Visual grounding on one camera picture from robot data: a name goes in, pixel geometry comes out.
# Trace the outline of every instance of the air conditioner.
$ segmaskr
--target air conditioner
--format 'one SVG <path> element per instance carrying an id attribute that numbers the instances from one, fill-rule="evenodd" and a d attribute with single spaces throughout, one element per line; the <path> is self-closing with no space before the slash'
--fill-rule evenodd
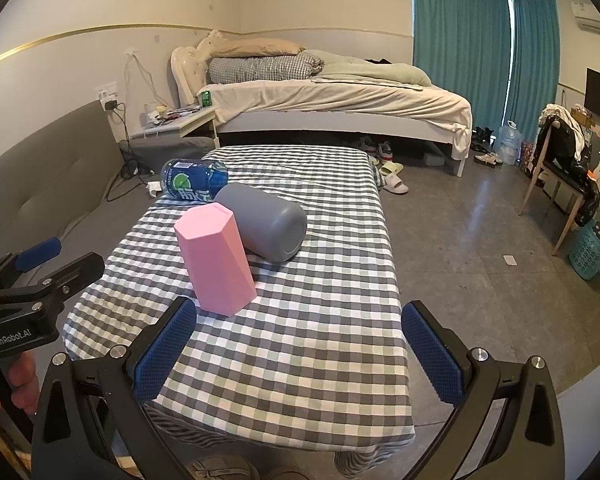
<path id="1" fill-rule="evenodd" d="M 572 2 L 571 9 L 581 28 L 600 34 L 600 13 L 593 4 Z"/>

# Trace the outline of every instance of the teal laundry basket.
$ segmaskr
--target teal laundry basket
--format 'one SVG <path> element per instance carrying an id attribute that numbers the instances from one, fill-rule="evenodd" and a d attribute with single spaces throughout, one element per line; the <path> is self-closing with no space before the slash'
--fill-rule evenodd
<path id="1" fill-rule="evenodd" d="M 593 231 L 596 219 L 585 225 L 569 253 L 571 267 L 583 280 L 590 280 L 600 270 L 600 239 Z"/>

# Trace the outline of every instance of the gray tumbler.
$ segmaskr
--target gray tumbler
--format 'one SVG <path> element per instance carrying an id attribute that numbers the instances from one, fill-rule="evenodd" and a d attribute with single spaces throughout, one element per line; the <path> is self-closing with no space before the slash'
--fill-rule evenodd
<path id="1" fill-rule="evenodd" d="M 284 200 L 246 184 L 224 186 L 214 202 L 234 212 L 242 244 L 269 262 L 286 262 L 306 234 L 306 213 Z"/>

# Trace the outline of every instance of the teal curtain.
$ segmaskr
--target teal curtain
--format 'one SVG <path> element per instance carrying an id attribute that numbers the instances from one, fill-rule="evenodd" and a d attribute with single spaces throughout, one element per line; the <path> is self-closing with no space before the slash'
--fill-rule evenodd
<path id="1" fill-rule="evenodd" d="M 511 59 L 508 0 L 414 0 L 413 64 L 465 97 L 474 126 L 502 124 Z"/>
<path id="2" fill-rule="evenodd" d="M 560 28 L 555 0 L 514 0 L 516 37 L 505 117 L 535 142 L 538 117 L 553 103 L 560 72 Z"/>

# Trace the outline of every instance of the finger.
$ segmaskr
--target finger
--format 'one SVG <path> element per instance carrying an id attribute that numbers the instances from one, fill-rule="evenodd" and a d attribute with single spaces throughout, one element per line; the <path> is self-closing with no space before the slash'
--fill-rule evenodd
<path id="1" fill-rule="evenodd" d="M 11 402 L 16 408 L 25 410 L 25 412 L 34 413 L 38 406 L 40 398 L 40 389 L 38 387 L 38 378 L 33 376 L 33 379 L 27 384 L 23 384 L 11 394 Z"/>
<path id="2" fill-rule="evenodd" d="M 11 365 L 7 375 L 13 386 L 29 383 L 36 376 L 36 360 L 33 358 L 33 352 L 30 350 L 23 352 L 20 358 Z"/>

